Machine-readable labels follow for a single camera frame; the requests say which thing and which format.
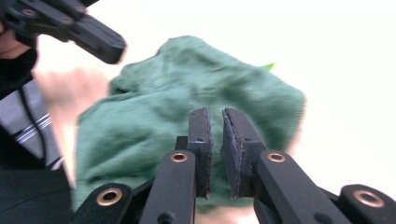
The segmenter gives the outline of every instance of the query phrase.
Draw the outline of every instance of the crumpled fabric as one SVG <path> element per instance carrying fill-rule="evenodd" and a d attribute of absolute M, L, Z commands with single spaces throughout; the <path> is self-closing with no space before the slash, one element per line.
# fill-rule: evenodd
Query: crumpled fabric
<path fill-rule="evenodd" d="M 188 134 L 189 113 L 210 112 L 213 133 L 211 196 L 202 209 L 243 206 L 231 200 L 219 150 L 225 107 L 243 111 L 268 149 L 287 150 L 304 110 L 301 91 L 262 67 L 242 63 L 193 36 L 169 39 L 158 53 L 126 65 L 108 96 L 79 117 L 78 208 L 96 188 L 122 183 L 136 188 L 157 174 L 177 136 Z"/>

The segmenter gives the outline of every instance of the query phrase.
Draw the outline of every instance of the brass screw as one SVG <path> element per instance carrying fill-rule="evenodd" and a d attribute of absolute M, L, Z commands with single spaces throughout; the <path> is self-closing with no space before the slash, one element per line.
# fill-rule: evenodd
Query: brass screw
<path fill-rule="evenodd" d="M 105 189 L 98 197 L 96 202 L 101 206 L 110 206 L 117 203 L 122 197 L 122 191 L 117 188 Z"/>
<path fill-rule="evenodd" d="M 69 25 L 69 24 L 71 24 L 73 22 L 73 20 L 70 17 L 62 17 L 61 18 L 61 22 L 63 24 Z"/>
<path fill-rule="evenodd" d="M 84 13 L 84 12 L 85 12 L 85 7 L 84 7 L 84 6 L 76 7 L 76 11 L 77 11 L 77 12 Z"/>
<path fill-rule="evenodd" d="M 367 190 L 355 190 L 353 192 L 353 196 L 355 196 L 355 198 L 359 202 L 369 205 L 371 207 L 380 208 L 385 205 L 384 200 Z"/>
<path fill-rule="evenodd" d="M 35 16 L 35 12 L 32 9 L 23 9 L 22 10 L 23 15 L 28 16 L 28 17 L 33 17 Z"/>
<path fill-rule="evenodd" d="M 282 154 L 275 152 L 268 154 L 267 157 L 270 161 L 274 162 L 284 162 L 286 160 L 286 158 Z"/>
<path fill-rule="evenodd" d="M 186 161 L 188 156 L 184 153 L 175 153 L 172 155 L 171 159 L 175 162 L 183 162 Z"/>

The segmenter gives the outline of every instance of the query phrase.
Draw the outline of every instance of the bright background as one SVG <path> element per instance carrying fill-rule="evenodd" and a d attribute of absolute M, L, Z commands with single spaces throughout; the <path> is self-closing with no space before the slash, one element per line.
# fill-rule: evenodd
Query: bright background
<path fill-rule="evenodd" d="M 339 194 L 363 184 L 396 199 L 396 5 L 392 1 L 102 0 L 90 14 L 128 43 L 103 64 L 72 43 L 40 36 L 36 70 L 95 68 L 108 78 L 155 54 L 170 37 L 196 35 L 273 73 L 307 97 L 295 160 Z"/>

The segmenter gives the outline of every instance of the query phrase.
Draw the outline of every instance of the person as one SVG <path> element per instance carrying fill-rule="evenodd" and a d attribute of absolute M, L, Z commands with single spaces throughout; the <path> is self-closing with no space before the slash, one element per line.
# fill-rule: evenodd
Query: person
<path fill-rule="evenodd" d="M 15 59 L 29 49 L 15 38 L 13 30 L 7 30 L 0 22 L 0 59 Z"/>

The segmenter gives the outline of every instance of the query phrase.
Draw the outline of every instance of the black plastic part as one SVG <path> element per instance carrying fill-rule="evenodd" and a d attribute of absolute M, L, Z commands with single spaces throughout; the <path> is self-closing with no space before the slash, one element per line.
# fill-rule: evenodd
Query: black plastic part
<path fill-rule="evenodd" d="M 120 194 L 114 193 L 111 189 L 118 189 Z M 112 200 L 120 195 L 120 199 L 111 205 L 101 205 L 98 199 Z M 128 211 L 128 205 L 132 200 L 131 189 L 123 184 L 106 184 L 95 189 L 77 210 L 70 223 L 101 223 L 101 224 L 123 224 Z"/>
<path fill-rule="evenodd" d="M 119 34 L 89 15 L 76 22 L 70 40 L 105 63 L 117 63 L 126 48 Z"/>
<path fill-rule="evenodd" d="M 212 170 L 212 132 L 207 109 L 190 113 L 187 150 L 195 155 L 197 197 L 209 198 Z"/>
<path fill-rule="evenodd" d="M 95 1 L 18 0 L 0 1 L 0 17 L 23 44 L 36 47 L 38 35 L 72 40 L 105 63 L 117 63 L 126 48 L 124 39 L 85 14 Z"/>
<path fill-rule="evenodd" d="M 192 223 L 195 191 L 194 154 L 186 150 L 167 153 L 163 157 L 139 223 Z"/>
<path fill-rule="evenodd" d="M 142 184 L 138 188 L 132 191 L 133 197 L 128 206 L 126 213 L 125 223 L 137 224 L 142 217 L 143 210 L 146 205 L 146 201 L 149 197 L 149 193 L 152 188 L 154 179 L 150 179 L 148 182 Z"/>
<path fill-rule="evenodd" d="M 321 191 L 323 191 L 324 194 L 326 194 L 326 197 L 329 198 L 330 201 L 332 201 L 332 203 L 334 203 L 334 205 L 338 207 L 339 197 L 337 195 L 327 191 L 326 189 L 322 189 L 322 188 L 320 188 L 320 189 L 321 189 Z"/>
<path fill-rule="evenodd" d="M 175 150 L 187 150 L 188 143 L 189 143 L 188 136 L 178 136 L 176 138 Z"/>
<path fill-rule="evenodd" d="M 287 153 L 263 151 L 257 170 L 283 223 L 350 223 Z"/>
<path fill-rule="evenodd" d="M 226 163 L 234 199 L 254 197 L 252 166 L 265 146 L 244 113 L 226 108 L 223 111 L 224 131 L 221 157 Z"/>
<path fill-rule="evenodd" d="M 353 223 L 396 223 L 396 202 L 381 191 L 367 186 L 344 186 L 339 207 Z"/>
<path fill-rule="evenodd" d="M 254 212 L 259 220 L 260 224 L 280 224 L 282 220 L 280 219 L 279 213 L 267 206 L 265 203 L 261 202 L 257 198 L 254 199 Z"/>

